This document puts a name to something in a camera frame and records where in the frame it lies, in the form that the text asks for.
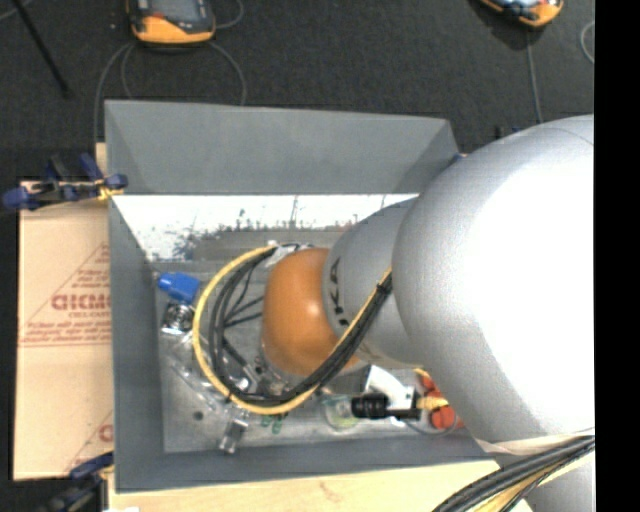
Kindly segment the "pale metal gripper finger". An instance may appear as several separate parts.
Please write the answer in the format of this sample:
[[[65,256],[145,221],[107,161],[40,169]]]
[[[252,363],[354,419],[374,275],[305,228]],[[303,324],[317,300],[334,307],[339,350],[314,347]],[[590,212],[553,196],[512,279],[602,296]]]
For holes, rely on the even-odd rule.
[[[230,419],[224,429],[218,443],[218,449],[225,455],[233,455],[247,431],[249,422],[246,418],[236,417]]]

